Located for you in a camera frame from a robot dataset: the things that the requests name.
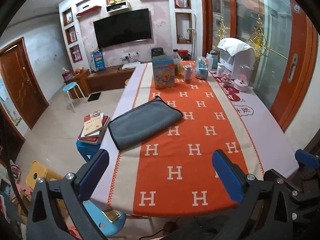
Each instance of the stack of books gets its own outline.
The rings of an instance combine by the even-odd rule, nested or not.
[[[86,115],[78,140],[93,145],[101,144],[109,122],[110,117],[104,113],[100,113],[100,111]]]

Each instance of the power outlet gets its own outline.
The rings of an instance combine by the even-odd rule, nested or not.
[[[132,57],[133,59],[136,59],[138,57],[138,54],[136,52],[128,52],[128,53],[122,54],[121,59],[125,59],[125,57],[129,58],[129,54],[130,54],[130,57]]]

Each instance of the floral wallpaper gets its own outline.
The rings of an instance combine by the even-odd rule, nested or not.
[[[138,52],[139,60],[143,62],[151,61],[151,48],[162,47],[166,54],[172,54],[172,36],[169,11],[169,0],[127,0],[131,10],[148,8],[152,23],[152,40],[133,41],[103,49],[103,57],[106,65],[122,65],[121,55],[126,52]],[[93,22],[108,17],[113,14],[106,12],[106,0],[89,0],[78,5],[77,10],[82,11],[85,5],[102,6],[101,10],[90,12],[79,18],[79,25],[85,52],[91,61],[90,52],[98,48]]]

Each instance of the blue stool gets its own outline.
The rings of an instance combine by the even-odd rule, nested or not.
[[[84,208],[87,210],[89,215],[91,216],[94,223],[100,228],[101,232],[105,236],[113,236],[120,232],[120,230],[124,227],[126,214],[119,212],[121,215],[117,220],[113,223],[109,222],[104,212],[102,212],[95,204],[93,204],[90,200],[83,202]]]
[[[72,105],[72,108],[73,108],[73,111],[74,111],[74,112],[76,112],[76,111],[75,111],[75,108],[74,108],[74,106],[73,106],[73,103],[72,103],[72,100],[71,100],[71,97],[70,97],[70,94],[69,94],[69,90],[73,89],[74,92],[75,92],[76,95],[77,95],[77,98],[80,99],[79,96],[78,96],[78,93],[77,93],[77,91],[76,91],[76,89],[75,89],[75,86],[77,86],[78,89],[80,90],[80,92],[81,92],[84,100],[85,100],[86,102],[88,102],[88,100],[85,98],[85,96],[84,96],[84,94],[82,93],[82,90],[81,90],[81,88],[79,87],[79,85],[77,84],[77,82],[71,82],[71,83],[69,83],[68,85],[66,85],[66,86],[62,89],[62,91],[63,91],[63,92],[67,92],[68,97],[69,97],[69,100],[70,100],[70,103],[71,103],[71,105]]]
[[[78,152],[81,154],[81,156],[84,158],[84,160],[87,163],[93,158],[93,156],[100,149],[100,144],[93,145],[93,144],[81,142],[79,140],[77,140],[76,146],[77,146]]]

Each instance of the doormat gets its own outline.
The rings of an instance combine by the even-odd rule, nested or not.
[[[98,99],[99,99],[99,97],[100,97],[100,95],[101,95],[101,92],[99,92],[99,93],[95,93],[95,94],[92,94],[91,96],[89,96],[89,98],[88,98],[88,102],[98,100]]]

